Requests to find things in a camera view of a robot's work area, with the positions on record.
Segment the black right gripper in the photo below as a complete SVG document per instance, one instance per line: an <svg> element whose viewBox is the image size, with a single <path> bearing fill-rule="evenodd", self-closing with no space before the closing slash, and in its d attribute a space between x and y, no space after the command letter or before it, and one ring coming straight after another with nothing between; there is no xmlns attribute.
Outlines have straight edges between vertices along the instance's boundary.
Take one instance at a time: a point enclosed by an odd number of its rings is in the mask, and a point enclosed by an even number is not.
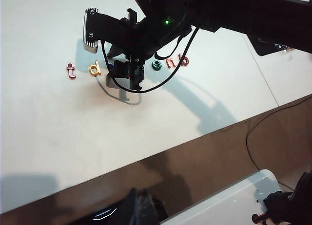
<svg viewBox="0 0 312 225"><path fill-rule="evenodd" d="M137 20L137 12L127 9L128 17L117 19L101 14L101 39L110 43L107 57L124 54L126 58L139 58L146 61L158 49L156 29L159 27L159 10L149 7L142 10L145 17ZM127 90L140 94L140 83L144 79L144 66L138 63L115 60L108 63L105 84L108 88L118 89L119 101L129 103Z"/></svg>

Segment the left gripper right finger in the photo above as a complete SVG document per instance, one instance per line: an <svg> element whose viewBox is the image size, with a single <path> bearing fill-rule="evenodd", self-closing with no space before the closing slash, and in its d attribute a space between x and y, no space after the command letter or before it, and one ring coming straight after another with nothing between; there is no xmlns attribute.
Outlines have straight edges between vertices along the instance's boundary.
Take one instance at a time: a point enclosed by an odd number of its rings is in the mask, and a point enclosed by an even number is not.
<svg viewBox="0 0 312 225"><path fill-rule="evenodd" d="M157 213L151 195L146 189L141 196L141 224L157 225Z"/></svg>

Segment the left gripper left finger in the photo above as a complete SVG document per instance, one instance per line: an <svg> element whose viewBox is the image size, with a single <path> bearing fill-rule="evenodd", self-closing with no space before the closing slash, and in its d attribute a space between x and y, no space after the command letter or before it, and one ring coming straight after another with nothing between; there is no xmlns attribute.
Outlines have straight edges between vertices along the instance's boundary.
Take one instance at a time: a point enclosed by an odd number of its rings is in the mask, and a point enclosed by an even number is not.
<svg viewBox="0 0 312 225"><path fill-rule="evenodd" d="M136 188L130 190L130 218L128 221L129 225L140 225L141 221L141 206L143 203L143 195L138 193Z"/></svg>

